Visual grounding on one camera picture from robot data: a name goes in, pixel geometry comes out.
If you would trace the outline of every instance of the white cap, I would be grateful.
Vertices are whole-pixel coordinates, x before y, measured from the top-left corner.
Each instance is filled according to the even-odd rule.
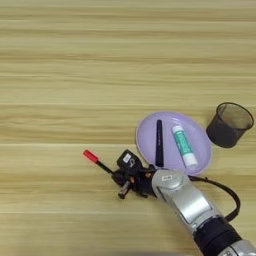
[[[173,133],[176,133],[176,132],[179,132],[179,131],[184,131],[183,127],[181,125],[175,125],[172,127],[172,132]]]
[[[193,153],[188,153],[182,156],[186,167],[198,165],[196,157]]]

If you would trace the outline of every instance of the red tip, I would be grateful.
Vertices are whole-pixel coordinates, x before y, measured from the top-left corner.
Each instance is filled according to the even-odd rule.
[[[94,163],[97,163],[98,161],[99,161],[99,158],[96,156],[96,155],[94,155],[91,151],[89,151],[88,149],[86,149],[85,151],[84,151],[84,155],[87,157],[87,158],[89,158],[92,162],[94,162]]]

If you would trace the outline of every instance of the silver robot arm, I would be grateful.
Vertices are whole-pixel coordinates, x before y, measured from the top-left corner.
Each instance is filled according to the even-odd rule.
[[[220,211],[178,171],[158,170],[155,195],[171,206],[205,256],[256,256],[255,247],[237,234]]]

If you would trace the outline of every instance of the purple plate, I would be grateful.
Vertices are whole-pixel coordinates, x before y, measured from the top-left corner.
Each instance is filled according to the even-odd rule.
[[[155,164],[156,122],[163,121],[164,168],[183,171],[188,175],[202,172],[210,163],[211,142],[206,132],[191,118],[175,112],[156,112],[147,116],[137,128],[136,143],[141,155],[150,164]],[[185,167],[174,137],[172,127],[180,124],[193,148],[198,165],[194,169]]]

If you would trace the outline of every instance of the glue stick label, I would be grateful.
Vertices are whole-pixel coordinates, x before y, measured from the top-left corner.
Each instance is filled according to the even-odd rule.
[[[174,139],[179,147],[179,151],[182,156],[188,153],[193,153],[193,150],[185,136],[184,131],[177,131],[176,133],[174,133]]]

